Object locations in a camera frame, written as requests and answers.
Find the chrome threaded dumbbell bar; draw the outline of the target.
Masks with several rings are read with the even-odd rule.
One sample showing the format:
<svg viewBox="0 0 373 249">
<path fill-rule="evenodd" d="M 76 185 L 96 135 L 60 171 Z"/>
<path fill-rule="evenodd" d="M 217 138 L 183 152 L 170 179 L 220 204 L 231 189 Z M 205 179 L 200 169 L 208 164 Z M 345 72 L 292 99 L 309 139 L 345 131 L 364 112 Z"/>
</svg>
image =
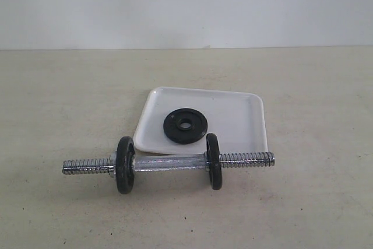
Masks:
<svg viewBox="0 0 373 249">
<path fill-rule="evenodd" d="M 62 164 L 64 175 L 108 174 L 108 158 L 66 160 Z M 272 152 L 221 153 L 222 168 L 270 167 L 275 165 Z M 188 155 L 134 156 L 134 172 L 171 171 L 171 170 L 206 170 L 208 171 L 206 152 Z"/>
</svg>

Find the chrome star collar nut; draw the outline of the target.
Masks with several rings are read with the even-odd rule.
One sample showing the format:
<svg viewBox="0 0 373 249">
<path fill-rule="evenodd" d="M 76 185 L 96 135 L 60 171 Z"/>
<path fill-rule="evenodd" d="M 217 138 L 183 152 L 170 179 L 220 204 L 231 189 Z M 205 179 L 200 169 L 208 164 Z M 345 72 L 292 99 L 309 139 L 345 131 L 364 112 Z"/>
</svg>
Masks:
<svg viewBox="0 0 373 249">
<path fill-rule="evenodd" d="M 115 173 L 116 173 L 116 158 L 117 158 L 116 152 L 112 153 L 109 156 L 109 160 L 108 160 L 108 173 L 109 173 L 109 175 L 110 175 L 111 178 L 115 178 Z"/>
</svg>

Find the black plate with collar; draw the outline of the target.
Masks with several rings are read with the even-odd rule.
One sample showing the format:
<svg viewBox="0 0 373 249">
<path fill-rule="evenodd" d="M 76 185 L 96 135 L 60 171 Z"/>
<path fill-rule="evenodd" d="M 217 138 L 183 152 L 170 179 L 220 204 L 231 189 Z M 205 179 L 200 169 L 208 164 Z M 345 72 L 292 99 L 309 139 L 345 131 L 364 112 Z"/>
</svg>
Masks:
<svg viewBox="0 0 373 249">
<path fill-rule="evenodd" d="M 128 194 L 132 191 L 135 175 L 132 168 L 135 147 L 130 136 L 124 136 L 119 140 L 115 160 L 115 180 L 120 194 Z"/>
</svg>

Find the black weight plate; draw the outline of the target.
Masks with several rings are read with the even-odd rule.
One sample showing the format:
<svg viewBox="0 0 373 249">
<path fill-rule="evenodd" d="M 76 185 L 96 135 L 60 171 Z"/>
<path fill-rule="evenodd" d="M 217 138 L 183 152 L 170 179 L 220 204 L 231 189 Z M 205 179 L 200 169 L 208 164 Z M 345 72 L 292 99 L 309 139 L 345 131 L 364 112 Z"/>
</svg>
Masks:
<svg viewBox="0 0 373 249">
<path fill-rule="evenodd" d="M 192 108 L 179 108 L 170 112 L 163 122 L 168 139 L 182 145 L 195 143 L 207 133 L 206 117 Z"/>
</svg>

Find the white rectangular plastic tray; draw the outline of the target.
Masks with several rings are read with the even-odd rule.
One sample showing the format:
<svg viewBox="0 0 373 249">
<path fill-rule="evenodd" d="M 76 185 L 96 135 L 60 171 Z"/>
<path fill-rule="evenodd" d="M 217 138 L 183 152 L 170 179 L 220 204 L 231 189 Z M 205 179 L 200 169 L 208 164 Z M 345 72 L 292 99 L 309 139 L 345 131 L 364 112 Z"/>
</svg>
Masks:
<svg viewBox="0 0 373 249">
<path fill-rule="evenodd" d="M 207 119 L 208 132 L 217 135 L 221 153 L 267 152 L 262 99 L 253 93 L 157 87 L 150 91 L 133 136 L 135 148 L 166 155 L 196 154 L 206 150 L 206 139 L 178 144 L 163 130 L 166 116 L 192 108 Z"/>
</svg>

